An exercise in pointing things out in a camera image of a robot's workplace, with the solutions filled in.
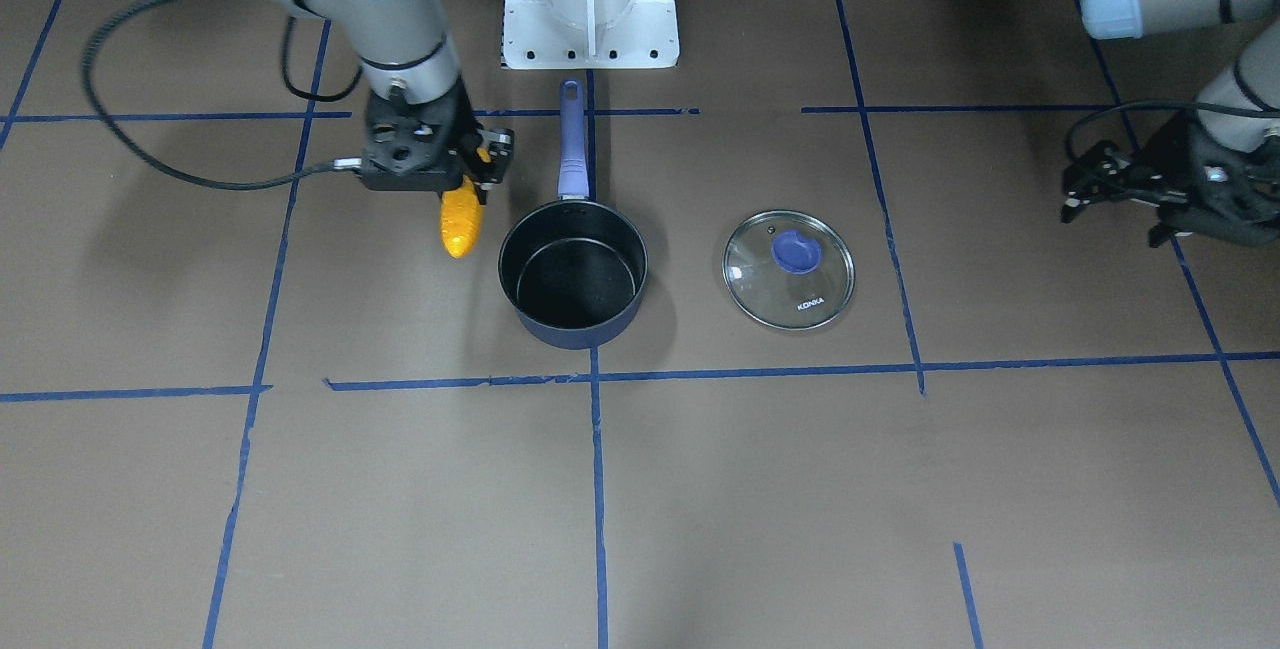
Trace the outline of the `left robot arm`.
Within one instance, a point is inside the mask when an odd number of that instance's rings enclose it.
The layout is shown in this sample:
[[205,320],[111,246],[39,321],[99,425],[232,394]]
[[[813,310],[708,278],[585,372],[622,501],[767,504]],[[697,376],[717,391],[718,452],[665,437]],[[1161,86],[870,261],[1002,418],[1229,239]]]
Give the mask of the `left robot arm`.
[[[1142,38],[1277,15],[1277,0],[1080,0],[1092,38]],[[1134,101],[1124,111],[1169,111],[1138,151],[1102,140],[1084,154],[1068,131],[1061,221],[1093,204],[1148,204],[1148,243],[1211,236],[1257,247],[1277,239],[1277,28],[1268,26],[1188,102]]]

